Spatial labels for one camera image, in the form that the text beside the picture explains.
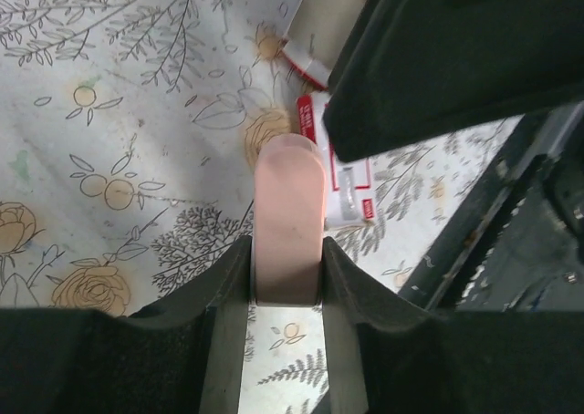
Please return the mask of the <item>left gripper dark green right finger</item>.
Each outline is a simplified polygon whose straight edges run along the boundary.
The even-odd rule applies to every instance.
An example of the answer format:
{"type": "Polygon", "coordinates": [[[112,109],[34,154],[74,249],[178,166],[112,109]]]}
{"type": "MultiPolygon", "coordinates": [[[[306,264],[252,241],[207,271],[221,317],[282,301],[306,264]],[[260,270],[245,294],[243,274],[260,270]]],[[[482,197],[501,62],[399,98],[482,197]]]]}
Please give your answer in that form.
{"type": "Polygon", "coordinates": [[[334,413],[580,413],[583,316],[431,313],[323,243],[334,413]]]}

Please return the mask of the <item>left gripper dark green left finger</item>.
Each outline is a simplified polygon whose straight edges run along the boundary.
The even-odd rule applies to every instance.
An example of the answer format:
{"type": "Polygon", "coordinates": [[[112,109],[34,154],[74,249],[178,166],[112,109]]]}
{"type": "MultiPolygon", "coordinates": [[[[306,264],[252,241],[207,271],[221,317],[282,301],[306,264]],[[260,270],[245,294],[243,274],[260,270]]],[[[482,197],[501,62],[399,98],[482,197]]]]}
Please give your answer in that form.
{"type": "Polygon", "coordinates": [[[4,413],[235,413],[251,240],[130,316],[95,309],[1,313],[4,413]]]}

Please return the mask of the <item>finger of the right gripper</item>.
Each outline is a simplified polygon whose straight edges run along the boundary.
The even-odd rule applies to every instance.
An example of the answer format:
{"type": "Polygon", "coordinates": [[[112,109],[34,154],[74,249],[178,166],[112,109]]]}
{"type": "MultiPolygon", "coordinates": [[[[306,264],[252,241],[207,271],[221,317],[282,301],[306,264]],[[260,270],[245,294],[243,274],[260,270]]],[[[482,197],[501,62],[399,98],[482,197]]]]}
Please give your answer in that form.
{"type": "Polygon", "coordinates": [[[583,99],[583,0],[367,0],[328,80],[355,161],[583,99]]]}

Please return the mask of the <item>red white staple box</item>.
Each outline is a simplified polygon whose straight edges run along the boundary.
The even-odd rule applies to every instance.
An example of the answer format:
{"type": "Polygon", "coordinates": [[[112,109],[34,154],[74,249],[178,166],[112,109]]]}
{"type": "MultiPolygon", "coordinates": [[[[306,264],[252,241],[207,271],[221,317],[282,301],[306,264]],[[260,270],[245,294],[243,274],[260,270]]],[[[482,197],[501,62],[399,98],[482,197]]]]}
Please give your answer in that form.
{"type": "Polygon", "coordinates": [[[316,144],[327,174],[325,227],[361,227],[376,221],[370,161],[340,160],[329,141],[324,111],[326,92],[312,92],[297,99],[300,134],[316,144]]]}

